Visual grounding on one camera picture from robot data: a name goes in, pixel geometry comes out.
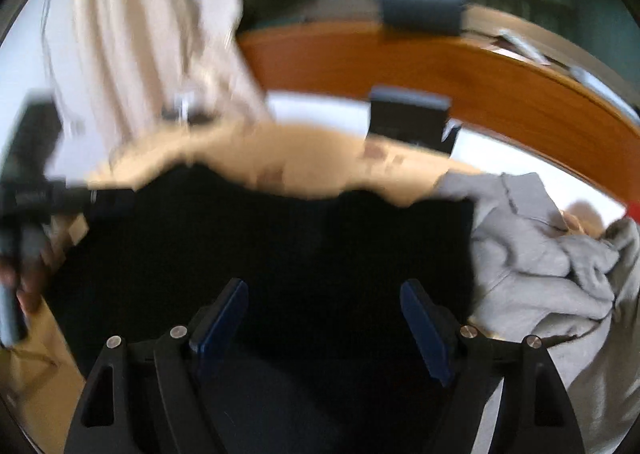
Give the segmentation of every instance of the white surface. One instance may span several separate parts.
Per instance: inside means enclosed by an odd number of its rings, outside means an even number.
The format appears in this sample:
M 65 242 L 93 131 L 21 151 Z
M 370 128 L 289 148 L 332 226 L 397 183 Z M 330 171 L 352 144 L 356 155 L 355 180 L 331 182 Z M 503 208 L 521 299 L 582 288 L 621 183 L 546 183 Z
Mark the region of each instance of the white surface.
M 268 104 L 281 124 L 306 122 L 362 137 L 369 130 L 368 102 L 272 91 Z M 537 172 L 559 209 L 586 202 L 600 215 L 605 227 L 625 213 L 623 205 L 577 177 L 528 152 L 472 130 L 460 130 L 451 157 L 492 174 Z
M 40 21 L 45 0 L 29 0 L 0 46 L 0 145 L 11 137 L 18 113 L 28 96 L 53 92 L 47 79 L 40 39 Z M 54 75 L 60 85 L 59 106 L 66 106 L 74 119 L 84 125 L 84 134 L 72 136 L 65 119 L 65 134 L 61 137 L 47 170 L 48 176 L 82 179 L 107 157 L 95 127 L 91 99 L 82 78 L 76 49 L 73 23 L 73 0 L 51 0 L 47 21 L 47 40 L 51 51 Z

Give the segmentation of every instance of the black cloth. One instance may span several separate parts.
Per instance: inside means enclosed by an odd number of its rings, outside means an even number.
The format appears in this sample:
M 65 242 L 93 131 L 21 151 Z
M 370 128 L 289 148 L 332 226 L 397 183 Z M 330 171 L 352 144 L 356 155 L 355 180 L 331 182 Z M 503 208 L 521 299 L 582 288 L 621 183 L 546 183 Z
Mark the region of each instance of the black cloth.
M 186 325 L 230 278 L 242 278 L 249 309 L 225 360 L 236 367 L 203 389 L 217 401 L 214 422 L 238 405 L 254 413 L 249 424 L 220 424 L 229 452 L 251 450 L 246 442 L 234 450 L 234 437 L 274 429 L 259 417 L 265 399 L 278 402 L 280 424 L 290 422 L 285 450 L 418 452 L 442 392 L 404 322 L 399 287 L 418 278 L 465 321 L 472 216 L 468 200 L 397 208 L 365 191 L 299 200 L 178 166 L 138 192 L 132 217 L 92 226 L 46 300 L 87 376 L 109 336 L 131 343 Z M 257 373 L 273 383 L 257 383 Z M 292 387 L 293 400 L 284 397 Z M 270 452 L 267 443 L 255 451 Z

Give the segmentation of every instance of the silver object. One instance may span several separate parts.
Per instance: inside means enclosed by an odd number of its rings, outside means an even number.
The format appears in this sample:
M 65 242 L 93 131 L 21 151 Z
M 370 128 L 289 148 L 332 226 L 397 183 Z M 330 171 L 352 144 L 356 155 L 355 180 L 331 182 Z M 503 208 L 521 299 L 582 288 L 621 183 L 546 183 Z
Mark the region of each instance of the silver object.
M 107 340 L 107 347 L 108 347 L 109 349 L 115 349 L 115 348 L 117 348 L 120 344 L 122 344 L 122 339 L 121 339 L 119 336 L 117 336 L 117 335 L 114 335 L 113 337 L 110 337 L 110 338 Z
M 187 334 L 187 328 L 185 328 L 184 326 L 176 326 L 175 328 L 172 328 L 171 331 L 169 332 L 169 335 L 171 335 L 172 338 L 174 339 L 181 339 L 186 334 Z
M 460 328 L 460 334 L 465 339 L 474 339 L 478 336 L 478 330 L 473 326 L 462 326 L 462 328 Z
M 540 349 L 542 347 L 542 340 L 540 340 L 540 337 L 535 335 L 529 335 L 527 337 L 527 346 L 534 349 Z

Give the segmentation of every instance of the folded clothing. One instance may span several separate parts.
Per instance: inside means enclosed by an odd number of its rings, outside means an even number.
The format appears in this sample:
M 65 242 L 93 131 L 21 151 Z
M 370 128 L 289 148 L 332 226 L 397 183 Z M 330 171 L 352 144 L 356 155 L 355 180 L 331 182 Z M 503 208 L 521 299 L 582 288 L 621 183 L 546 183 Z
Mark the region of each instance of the folded clothing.
M 300 200 L 204 166 L 178 166 L 137 196 L 131 218 L 91 228 L 46 294 L 85 376 L 109 336 L 135 342 L 186 324 L 240 277 L 250 302 L 238 349 L 204 391 L 229 452 L 422 449 L 444 392 L 399 287 L 418 278 L 466 320 L 471 201 L 398 208 L 366 191 Z
M 599 240 L 566 233 L 537 174 L 447 173 L 435 195 L 476 202 L 470 320 L 510 341 L 543 338 L 587 452 L 613 452 L 640 412 L 638 225 L 624 218 Z M 500 390 L 485 407 L 475 453 L 488 451 Z

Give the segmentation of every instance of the wooden board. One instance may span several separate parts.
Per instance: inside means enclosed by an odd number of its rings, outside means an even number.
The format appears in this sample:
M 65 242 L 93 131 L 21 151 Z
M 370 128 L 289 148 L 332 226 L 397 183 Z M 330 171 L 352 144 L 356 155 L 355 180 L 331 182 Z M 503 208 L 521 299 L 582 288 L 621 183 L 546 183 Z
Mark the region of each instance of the wooden board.
M 469 40 L 374 22 L 269 28 L 239 43 L 267 90 L 363 99 L 384 84 L 444 94 L 453 117 L 536 151 L 620 201 L 640 200 L 640 130 L 552 70 Z

